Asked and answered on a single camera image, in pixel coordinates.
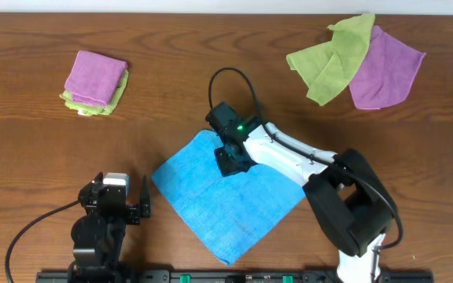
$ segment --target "wood grain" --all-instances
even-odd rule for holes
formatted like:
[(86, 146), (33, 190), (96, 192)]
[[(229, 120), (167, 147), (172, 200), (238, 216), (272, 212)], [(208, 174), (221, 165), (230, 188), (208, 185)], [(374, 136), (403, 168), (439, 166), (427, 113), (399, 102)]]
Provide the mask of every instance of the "wood grain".
[[(28, 222), (73, 201), (99, 171), (127, 172), (137, 188), (206, 127), (208, 80), (223, 66), (249, 76), (266, 117), (287, 134), (367, 157), (406, 230), (401, 246), (382, 253), (383, 266), (431, 269), (438, 282), (453, 282), (453, 17), (377, 18), (427, 56), (408, 99), (371, 112), (355, 109), (348, 90), (318, 107), (285, 61), (287, 53), (330, 40), (326, 26), (347, 17), (0, 14), (0, 282), (8, 244)], [(112, 115), (81, 117), (58, 97), (78, 50), (129, 62), (127, 90)], [(252, 112), (244, 82), (220, 78), (214, 101)], [(138, 190), (132, 193), (134, 200)], [(151, 194), (152, 218), (128, 227), (123, 243), (123, 259), (137, 268), (299, 270), (338, 263), (307, 201), (227, 268), (153, 184)], [(80, 207), (71, 208), (22, 237), (11, 261), (15, 282), (67, 267), (70, 229), (81, 215)]]

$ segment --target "white backdrop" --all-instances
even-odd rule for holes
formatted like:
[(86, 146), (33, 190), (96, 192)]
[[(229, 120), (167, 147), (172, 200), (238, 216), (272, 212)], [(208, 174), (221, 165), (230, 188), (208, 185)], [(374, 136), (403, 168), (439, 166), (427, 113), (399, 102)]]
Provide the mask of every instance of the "white backdrop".
[(0, 0), (0, 12), (453, 15), (453, 0)]

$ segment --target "green cloth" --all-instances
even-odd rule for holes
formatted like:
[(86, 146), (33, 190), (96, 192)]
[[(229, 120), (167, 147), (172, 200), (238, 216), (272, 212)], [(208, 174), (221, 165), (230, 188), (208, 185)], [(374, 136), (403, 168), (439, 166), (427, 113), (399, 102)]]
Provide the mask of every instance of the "green cloth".
[(330, 42), (286, 56), (307, 84), (307, 97), (323, 106), (344, 90), (365, 59), (374, 21), (374, 14), (341, 20), (328, 27), (333, 31)]
[(113, 110), (115, 110), (116, 105), (118, 105), (118, 101), (122, 97), (123, 91), (125, 90), (125, 86), (127, 85), (127, 81), (129, 79), (129, 71), (125, 70), (124, 74), (120, 78), (118, 82), (118, 86), (111, 97), (111, 101), (108, 103), (108, 106), (89, 106), (89, 105), (82, 105), (80, 103), (75, 103), (71, 99), (71, 93), (67, 90), (64, 90), (64, 93), (59, 95), (60, 98), (64, 99), (65, 105), (68, 106), (70, 109), (81, 111), (82, 115), (84, 116), (92, 116), (92, 115), (109, 115)]

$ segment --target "fabric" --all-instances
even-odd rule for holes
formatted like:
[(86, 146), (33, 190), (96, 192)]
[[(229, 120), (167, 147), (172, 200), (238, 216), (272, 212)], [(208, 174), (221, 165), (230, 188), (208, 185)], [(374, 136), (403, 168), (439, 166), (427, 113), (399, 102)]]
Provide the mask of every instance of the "fabric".
[(330, 42), (286, 56), (307, 84), (307, 97), (323, 106), (351, 82), (368, 52), (374, 20), (374, 14), (341, 20), (328, 27), (333, 31)]
[(303, 198), (304, 191), (264, 166), (222, 177), (214, 150), (223, 146), (203, 130), (152, 175), (186, 225), (220, 261), (231, 265)]
[(424, 56), (374, 26), (368, 54), (349, 84), (356, 108), (380, 109), (403, 102)]
[(127, 62), (79, 51), (64, 88), (75, 103), (108, 106)]
[(127, 85), (127, 81), (129, 79), (129, 71), (125, 70), (123, 73), (122, 78), (118, 82), (118, 86), (116, 87), (111, 101), (108, 103), (106, 107), (101, 106), (89, 106), (89, 105), (81, 105), (77, 104), (72, 100), (71, 92), (65, 90), (64, 93), (59, 95), (60, 98), (64, 99), (65, 105), (70, 109), (78, 110), (78, 114), (82, 116), (92, 116), (92, 115), (109, 115), (115, 110), (116, 106), (118, 105), (118, 101), (122, 97), (123, 91), (125, 90), (125, 86)]

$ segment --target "wrinkled blue cloth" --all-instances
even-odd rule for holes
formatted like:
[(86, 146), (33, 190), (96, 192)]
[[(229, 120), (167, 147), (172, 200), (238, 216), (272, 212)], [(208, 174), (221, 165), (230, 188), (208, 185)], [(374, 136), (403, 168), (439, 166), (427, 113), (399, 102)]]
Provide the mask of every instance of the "wrinkled blue cloth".
[(221, 146), (214, 132), (203, 130), (158, 168), (152, 180), (209, 251), (229, 266), (305, 195), (295, 182), (261, 164), (222, 177), (214, 156)]

